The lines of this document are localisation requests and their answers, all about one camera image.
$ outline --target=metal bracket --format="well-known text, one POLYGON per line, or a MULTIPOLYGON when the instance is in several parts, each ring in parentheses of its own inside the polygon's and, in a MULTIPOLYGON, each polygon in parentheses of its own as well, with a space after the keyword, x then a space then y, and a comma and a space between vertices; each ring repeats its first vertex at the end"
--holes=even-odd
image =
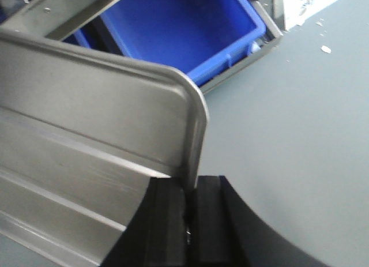
POLYGON ((2 26, 63 40, 120 0, 32 0, 2 26))

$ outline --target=stainless steel tray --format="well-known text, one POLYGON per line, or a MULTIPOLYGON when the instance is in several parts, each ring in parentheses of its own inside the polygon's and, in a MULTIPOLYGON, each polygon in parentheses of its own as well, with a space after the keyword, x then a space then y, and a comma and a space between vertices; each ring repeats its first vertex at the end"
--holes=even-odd
POLYGON ((194 187, 207 110, 176 69, 0 29, 0 232, 96 266, 150 177, 194 187))

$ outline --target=blue bin rim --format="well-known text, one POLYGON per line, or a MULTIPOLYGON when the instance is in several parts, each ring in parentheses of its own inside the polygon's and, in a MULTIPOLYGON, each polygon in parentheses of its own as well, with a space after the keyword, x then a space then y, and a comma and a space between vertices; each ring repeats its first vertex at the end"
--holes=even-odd
MULTIPOLYGON (((245 56, 249 54, 248 46, 252 44, 253 41, 261 37, 265 34, 266 26, 259 14, 253 8, 253 6, 249 3, 248 0, 237 0, 244 11, 251 18, 252 22, 256 25, 256 28, 250 31, 249 33, 242 36, 240 39, 236 40, 232 44, 228 45, 226 48, 222 49, 218 53, 211 56, 206 61, 202 62, 200 65, 192 69, 187 73, 187 76, 190 77, 193 81, 200 81, 202 77, 206 77, 211 70, 216 68, 217 66, 221 66, 226 64, 229 60, 229 56, 232 57, 235 50, 239 50, 240 47, 244 47, 245 56)), ((127 47, 126 43, 122 41, 121 37, 115 37, 119 35, 119 33, 115 30, 115 26, 112 24, 109 14, 107 12, 103 12, 100 15, 101 19, 104 23, 109 27, 110 33, 113 38, 117 42, 118 46, 121 48, 124 55, 128 57, 132 57, 130 52, 130 48, 127 47)), ((135 59, 145 60, 141 57, 135 57, 135 59)))
MULTIPOLYGON (((195 67, 193 70, 189 71, 187 75, 194 81, 198 81, 201 77, 205 76, 206 73, 214 69, 214 66, 220 66, 228 62, 228 58, 230 55, 234 53, 235 50, 239 50, 240 47, 245 47, 247 45, 251 45, 252 42, 262 35, 265 34, 266 26, 259 14, 253 8, 253 6, 249 3, 248 0, 238 0, 241 4, 242 8, 245 12, 250 16, 253 23, 256 25, 256 28, 253 29, 248 34, 242 36, 240 39, 236 40, 232 44, 228 45, 226 48, 214 54, 212 57, 207 59, 202 64, 195 67)), ((248 54, 248 48, 245 48, 245 56, 248 54)))

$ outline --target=white paper scrap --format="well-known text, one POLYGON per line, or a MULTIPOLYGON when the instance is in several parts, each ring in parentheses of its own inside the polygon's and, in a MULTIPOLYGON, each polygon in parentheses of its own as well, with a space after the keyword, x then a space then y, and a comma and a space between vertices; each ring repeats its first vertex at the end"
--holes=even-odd
POLYGON ((326 52, 327 54, 330 54, 332 52, 332 50, 329 47, 324 45, 321 47, 321 49, 323 52, 326 52))

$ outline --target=gray floor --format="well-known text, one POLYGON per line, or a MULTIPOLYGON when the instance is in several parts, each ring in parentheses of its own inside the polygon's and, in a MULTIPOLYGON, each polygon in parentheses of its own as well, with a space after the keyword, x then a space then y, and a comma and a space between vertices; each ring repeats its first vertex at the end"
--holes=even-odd
POLYGON ((199 174, 226 175, 269 225, 334 267, 369 266, 368 2, 338 1, 206 96, 199 174))

